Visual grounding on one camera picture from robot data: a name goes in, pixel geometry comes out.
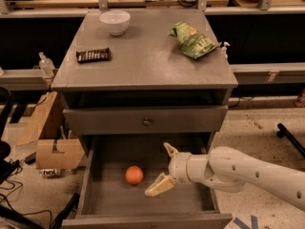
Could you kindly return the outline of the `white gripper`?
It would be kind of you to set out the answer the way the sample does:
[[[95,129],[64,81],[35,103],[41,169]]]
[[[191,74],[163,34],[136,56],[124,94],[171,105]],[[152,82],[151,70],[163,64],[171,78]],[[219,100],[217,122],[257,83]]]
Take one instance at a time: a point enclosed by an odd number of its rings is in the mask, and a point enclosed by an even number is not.
[[[147,197],[155,197],[162,193],[171,190],[175,183],[188,184],[190,179],[188,177],[187,165],[191,153],[179,153],[170,143],[163,143],[171,161],[169,163],[169,175],[161,173],[153,184],[151,184],[146,190],[145,195]]]

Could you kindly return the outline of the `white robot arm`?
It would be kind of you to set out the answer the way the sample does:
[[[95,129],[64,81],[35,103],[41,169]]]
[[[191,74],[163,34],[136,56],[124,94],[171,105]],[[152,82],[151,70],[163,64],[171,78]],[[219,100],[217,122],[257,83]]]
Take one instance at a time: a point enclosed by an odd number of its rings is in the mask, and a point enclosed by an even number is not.
[[[256,159],[227,146],[213,148],[206,155],[180,152],[169,143],[164,147],[170,157],[169,172],[160,174],[145,190],[148,197],[165,193],[177,184],[200,183],[236,193],[251,183],[305,210],[304,172]]]

